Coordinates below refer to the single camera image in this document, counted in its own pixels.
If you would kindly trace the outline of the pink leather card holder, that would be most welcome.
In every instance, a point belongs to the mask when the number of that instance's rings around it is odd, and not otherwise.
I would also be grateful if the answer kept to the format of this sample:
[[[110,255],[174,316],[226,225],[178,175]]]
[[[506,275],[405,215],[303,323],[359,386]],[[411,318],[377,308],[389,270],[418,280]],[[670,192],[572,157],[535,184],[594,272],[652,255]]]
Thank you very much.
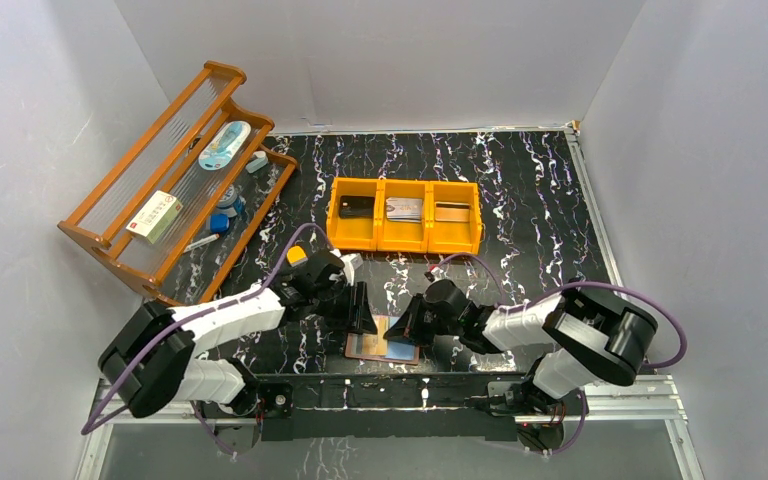
[[[418,365],[420,348],[397,341],[386,340],[383,335],[398,318],[386,315],[374,315],[378,329],[377,335],[349,334],[345,345],[345,356],[351,359],[379,361],[385,363]]]

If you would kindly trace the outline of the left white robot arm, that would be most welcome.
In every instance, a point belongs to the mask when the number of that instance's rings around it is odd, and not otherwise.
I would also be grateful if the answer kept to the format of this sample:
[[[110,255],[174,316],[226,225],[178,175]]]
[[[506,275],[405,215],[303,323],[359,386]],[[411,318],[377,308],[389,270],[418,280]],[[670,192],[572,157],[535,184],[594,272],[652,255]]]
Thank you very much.
[[[268,403],[264,383],[236,359],[203,353],[312,315],[331,330],[377,334],[367,285],[356,278],[362,263],[358,254],[320,250],[231,297],[185,307],[149,302],[100,355],[99,369],[136,418],[173,401],[212,402],[249,415]]]

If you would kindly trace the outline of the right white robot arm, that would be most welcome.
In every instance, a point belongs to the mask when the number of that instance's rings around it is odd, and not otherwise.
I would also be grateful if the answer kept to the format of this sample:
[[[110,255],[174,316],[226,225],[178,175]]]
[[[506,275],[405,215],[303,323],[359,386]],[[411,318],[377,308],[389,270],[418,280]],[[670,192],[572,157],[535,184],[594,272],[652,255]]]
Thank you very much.
[[[417,294],[384,337],[429,345],[456,336],[479,354],[527,345],[555,345],[532,365],[523,383],[488,389],[496,404],[550,413],[571,391],[596,380],[630,386],[658,330],[646,310],[623,299],[618,287],[573,282],[529,304],[479,305],[450,280]]]

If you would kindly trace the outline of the gold VIP card in holder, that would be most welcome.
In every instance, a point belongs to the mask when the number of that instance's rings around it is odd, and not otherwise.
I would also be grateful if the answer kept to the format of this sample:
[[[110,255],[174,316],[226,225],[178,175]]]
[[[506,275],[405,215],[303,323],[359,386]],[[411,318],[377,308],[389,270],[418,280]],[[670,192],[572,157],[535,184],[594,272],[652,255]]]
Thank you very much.
[[[388,354],[388,341],[382,334],[362,334],[357,337],[356,353],[361,356],[385,357]]]

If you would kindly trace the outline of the card stack middle bin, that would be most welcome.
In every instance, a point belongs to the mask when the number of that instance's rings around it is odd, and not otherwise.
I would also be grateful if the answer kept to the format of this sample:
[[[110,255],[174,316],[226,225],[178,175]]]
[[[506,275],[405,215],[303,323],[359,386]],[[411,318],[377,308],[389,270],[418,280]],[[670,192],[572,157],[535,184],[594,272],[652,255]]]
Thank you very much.
[[[419,223],[423,219],[424,201],[420,198],[388,197],[385,218],[393,222]]]

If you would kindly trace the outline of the card in right bin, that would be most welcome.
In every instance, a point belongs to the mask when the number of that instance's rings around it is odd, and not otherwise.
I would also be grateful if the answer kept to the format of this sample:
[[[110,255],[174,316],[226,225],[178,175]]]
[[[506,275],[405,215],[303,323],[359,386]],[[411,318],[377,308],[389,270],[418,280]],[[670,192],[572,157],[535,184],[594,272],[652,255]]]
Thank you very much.
[[[436,202],[434,219],[436,222],[469,223],[472,208],[468,203]]]

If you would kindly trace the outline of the small yellow grey box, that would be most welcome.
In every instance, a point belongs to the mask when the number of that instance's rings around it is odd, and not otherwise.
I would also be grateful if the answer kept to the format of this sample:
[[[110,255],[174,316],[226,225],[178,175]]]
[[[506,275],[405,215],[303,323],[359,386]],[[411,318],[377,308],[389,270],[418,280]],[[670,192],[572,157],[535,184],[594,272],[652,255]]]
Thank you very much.
[[[285,259],[291,267],[295,267],[305,263],[308,260],[308,254],[303,247],[294,245],[287,251]]]

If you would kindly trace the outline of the yellow three-compartment bin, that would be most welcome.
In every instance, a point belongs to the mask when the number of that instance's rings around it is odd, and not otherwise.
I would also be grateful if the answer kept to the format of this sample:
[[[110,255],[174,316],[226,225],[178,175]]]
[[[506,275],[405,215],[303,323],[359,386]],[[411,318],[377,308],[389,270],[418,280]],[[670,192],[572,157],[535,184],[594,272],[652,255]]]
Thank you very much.
[[[478,186],[338,177],[331,188],[326,232],[340,249],[476,254],[483,237]]]

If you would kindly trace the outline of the white orange marker pen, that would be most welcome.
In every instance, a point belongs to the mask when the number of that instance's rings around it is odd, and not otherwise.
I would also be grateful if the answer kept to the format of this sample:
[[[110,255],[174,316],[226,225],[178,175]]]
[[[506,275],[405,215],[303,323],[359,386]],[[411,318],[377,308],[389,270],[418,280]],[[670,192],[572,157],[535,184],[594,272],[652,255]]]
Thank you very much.
[[[203,238],[200,238],[198,240],[195,240],[191,242],[189,245],[186,246],[186,248],[183,250],[184,253],[191,252],[193,250],[196,250],[198,248],[204,247],[206,245],[209,245],[210,243],[218,240],[221,237],[220,234],[215,233],[208,236],[205,236]]]

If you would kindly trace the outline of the blue round cap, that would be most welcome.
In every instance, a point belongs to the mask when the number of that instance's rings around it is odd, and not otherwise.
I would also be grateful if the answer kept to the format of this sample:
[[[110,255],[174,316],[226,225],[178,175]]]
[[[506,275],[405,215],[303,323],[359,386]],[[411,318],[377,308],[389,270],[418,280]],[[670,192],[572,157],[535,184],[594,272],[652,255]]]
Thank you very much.
[[[230,229],[230,218],[225,214],[213,214],[207,220],[211,234],[223,235]]]

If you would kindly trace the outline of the blue white tape roll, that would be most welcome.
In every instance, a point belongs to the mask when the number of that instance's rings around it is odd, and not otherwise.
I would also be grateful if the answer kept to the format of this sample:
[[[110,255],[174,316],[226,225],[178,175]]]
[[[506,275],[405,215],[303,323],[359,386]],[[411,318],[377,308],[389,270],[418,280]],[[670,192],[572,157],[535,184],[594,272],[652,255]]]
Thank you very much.
[[[243,213],[245,202],[235,185],[230,185],[222,194],[216,205],[218,214],[235,218]]]

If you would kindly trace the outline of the orange wooden shelf rack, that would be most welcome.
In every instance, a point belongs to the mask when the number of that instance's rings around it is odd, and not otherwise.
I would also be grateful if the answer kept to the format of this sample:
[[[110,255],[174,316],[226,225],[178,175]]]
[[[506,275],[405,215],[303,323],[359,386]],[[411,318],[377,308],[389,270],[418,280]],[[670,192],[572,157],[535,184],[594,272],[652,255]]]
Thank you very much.
[[[59,229],[137,294],[170,305],[206,302],[217,296],[256,236],[281,190],[298,168],[295,159],[265,146],[275,123],[234,100],[245,82],[242,69],[208,61],[121,160],[94,187]],[[251,133],[223,169],[207,171],[200,152],[228,122],[245,121]],[[255,151],[269,163],[254,174],[245,165]],[[188,253],[191,242],[211,235],[207,220],[218,214],[224,191],[235,185],[243,213],[230,218],[221,237]],[[126,224],[155,191],[183,205],[175,221],[150,244]]]

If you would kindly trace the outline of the blue white toothbrush package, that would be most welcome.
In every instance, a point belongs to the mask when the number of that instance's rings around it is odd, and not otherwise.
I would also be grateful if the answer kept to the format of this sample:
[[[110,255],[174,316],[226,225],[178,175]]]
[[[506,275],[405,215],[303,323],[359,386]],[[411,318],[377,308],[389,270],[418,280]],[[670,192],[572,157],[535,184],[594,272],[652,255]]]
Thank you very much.
[[[237,155],[250,133],[248,122],[237,120],[226,123],[200,152],[199,166],[207,171],[223,169]]]

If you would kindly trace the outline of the white green medicine box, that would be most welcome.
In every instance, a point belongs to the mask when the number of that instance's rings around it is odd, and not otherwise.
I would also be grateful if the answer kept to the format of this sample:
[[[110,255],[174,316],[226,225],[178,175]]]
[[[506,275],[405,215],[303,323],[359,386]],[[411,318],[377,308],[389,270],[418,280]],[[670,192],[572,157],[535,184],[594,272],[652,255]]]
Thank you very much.
[[[180,200],[163,191],[155,191],[143,207],[126,224],[126,230],[150,244],[160,237],[182,211]]]

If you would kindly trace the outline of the black metal base rail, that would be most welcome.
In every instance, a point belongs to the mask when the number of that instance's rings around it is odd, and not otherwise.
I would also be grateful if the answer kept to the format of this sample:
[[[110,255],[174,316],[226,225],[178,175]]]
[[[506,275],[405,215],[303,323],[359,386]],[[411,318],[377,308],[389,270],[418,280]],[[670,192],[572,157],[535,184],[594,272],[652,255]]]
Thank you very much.
[[[174,400],[136,418],[112,398],[108,425],[197,426],[204,419],[221,441],[240,450],[257,442],[324,437],[479,437],[516,441],[532,431],[546,448],[575,433],[580,420],[660,421],[687,415],[672,378],[641,375],[630,387],[597,381],[543,410],[515,393],[512,373],[261,374],[251,406],[233,414],[215,404]]]

